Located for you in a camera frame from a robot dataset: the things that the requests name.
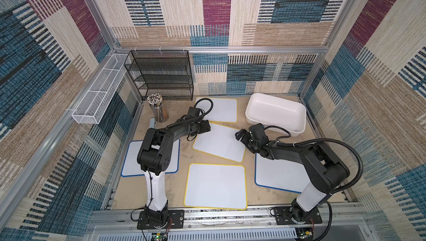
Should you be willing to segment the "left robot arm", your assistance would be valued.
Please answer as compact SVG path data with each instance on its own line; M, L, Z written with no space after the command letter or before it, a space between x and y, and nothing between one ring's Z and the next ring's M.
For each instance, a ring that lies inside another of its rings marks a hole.
M168 200L165 193L165 171L170 165L173 144L181 137L195 137L211 131L203 117L180 118L161 129L150 128L136 158L146 178L148 200L141 213L141 221L156 227L169 221Z

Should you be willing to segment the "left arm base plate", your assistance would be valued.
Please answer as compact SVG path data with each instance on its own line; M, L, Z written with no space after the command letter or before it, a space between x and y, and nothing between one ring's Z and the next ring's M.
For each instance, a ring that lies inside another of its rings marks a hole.
M137 229L182 229L184 226L185 211L183 209L172 209L155 212L152 210L140 213Z

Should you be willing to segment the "yellow whiteboard front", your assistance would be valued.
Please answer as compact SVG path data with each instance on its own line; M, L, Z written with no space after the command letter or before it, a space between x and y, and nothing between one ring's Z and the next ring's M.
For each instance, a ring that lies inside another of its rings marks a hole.
M242 165L189 165L184 206L225 210L247 209L246 169Z

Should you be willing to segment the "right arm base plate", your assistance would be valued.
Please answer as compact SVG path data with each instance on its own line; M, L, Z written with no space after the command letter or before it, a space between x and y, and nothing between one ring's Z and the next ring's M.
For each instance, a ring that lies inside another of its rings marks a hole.
M321 224L322 218L318 208L310 212L291 206L273 207L270 214L275 218L277 225Z

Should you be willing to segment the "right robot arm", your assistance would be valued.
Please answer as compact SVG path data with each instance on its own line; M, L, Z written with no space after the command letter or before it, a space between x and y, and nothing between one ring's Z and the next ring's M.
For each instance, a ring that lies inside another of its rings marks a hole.
M287 135L270 140L261 123L252 125L249 130L235 133L235 138L253 154L269 160L285 160L303 165L310 182L302 193L292 201L287 212L295 224L311 219L319 204L326 202L337 191L337 187L350 175L348 167L331 149L326 141L311 139L306 143L289 144L280 141L290 138Z

